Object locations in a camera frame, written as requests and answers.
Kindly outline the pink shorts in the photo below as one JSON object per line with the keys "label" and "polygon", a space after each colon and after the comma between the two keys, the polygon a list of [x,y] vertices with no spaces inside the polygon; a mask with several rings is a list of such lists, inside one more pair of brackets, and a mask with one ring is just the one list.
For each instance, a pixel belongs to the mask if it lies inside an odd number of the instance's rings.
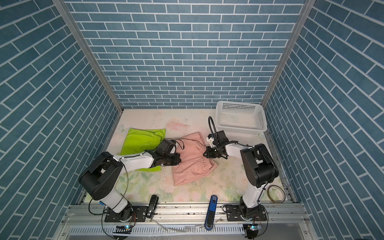
{"label": "pink shorts", "polygon": [[186,185],[210,175],[218,164],[204,156],[207,150],[205,140],[200,132],[195,132],[177,140],[181,143],[176,153],[181,162],[173,167],[174,185]]}

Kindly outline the lime green shorts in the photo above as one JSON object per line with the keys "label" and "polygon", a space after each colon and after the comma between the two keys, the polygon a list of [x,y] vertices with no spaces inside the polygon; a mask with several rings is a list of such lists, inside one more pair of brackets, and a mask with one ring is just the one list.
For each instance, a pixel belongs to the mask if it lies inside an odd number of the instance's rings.
{"label": "lime green shorts", "polygon": [[[130,129],[123,143],[120,156],[138,155],[147,150],[154,150],[166,137],[166,129],[139,130]],[[161,167],[153,167],[153,162],[144,159],[143,163],[127,163],[128,172],[139,170],[145,172],[160,171]]]}

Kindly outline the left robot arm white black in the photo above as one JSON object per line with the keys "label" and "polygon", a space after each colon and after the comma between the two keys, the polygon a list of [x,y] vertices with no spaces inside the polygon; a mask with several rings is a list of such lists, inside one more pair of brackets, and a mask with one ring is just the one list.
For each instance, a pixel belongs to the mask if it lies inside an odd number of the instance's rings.
{"label": "left robot arm white black", "polygon": [[161,154],[150,150],[127,156],[103,152],[80,175],[79,183],[93,200],[102,202],[110,210],[119,214],[129,205],[125,194],[119,193],[115,188],[122,173],[157,166],[177,166],[180,162],[180,154],[177,152]]}

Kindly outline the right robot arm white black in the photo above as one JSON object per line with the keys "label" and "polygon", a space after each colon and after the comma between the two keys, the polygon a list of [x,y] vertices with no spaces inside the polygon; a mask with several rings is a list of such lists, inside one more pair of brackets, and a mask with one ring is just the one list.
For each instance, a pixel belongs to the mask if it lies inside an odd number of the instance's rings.
{"label": "right robot arm white black", "polygon": [[207,147],[204,157],[209,159],[236,157],[243,161],[248,186],[241,197],[239,211],[246,220],[257,216],[262,210],[263,194],[279,176],[279,171],[266,146],[264,144],[249,146],[230,141],[220,146]]}

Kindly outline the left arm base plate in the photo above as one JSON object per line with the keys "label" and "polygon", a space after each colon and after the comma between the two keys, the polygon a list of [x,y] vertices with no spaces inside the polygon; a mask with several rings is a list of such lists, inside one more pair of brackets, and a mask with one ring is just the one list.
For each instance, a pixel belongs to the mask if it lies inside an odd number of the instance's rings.
{"label": "left arm base plate", "polygon": [[105,211],[104,221],[106,223],[123,223],[123,222],[144,222],[147,216],[148,206],[127,206],[120,213],[115,213],[112,210]]}

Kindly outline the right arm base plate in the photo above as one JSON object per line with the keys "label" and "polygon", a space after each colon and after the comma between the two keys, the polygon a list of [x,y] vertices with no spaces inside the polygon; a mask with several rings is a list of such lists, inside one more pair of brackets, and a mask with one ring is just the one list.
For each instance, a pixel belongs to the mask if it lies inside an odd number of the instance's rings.
{"label": "right arm base plate", "polygon": [[254,208],[247,208],[245,205],[224,205],[222,206],[224,213],[229,222],[239,221],[267,221],[267,212],[263,205]]}

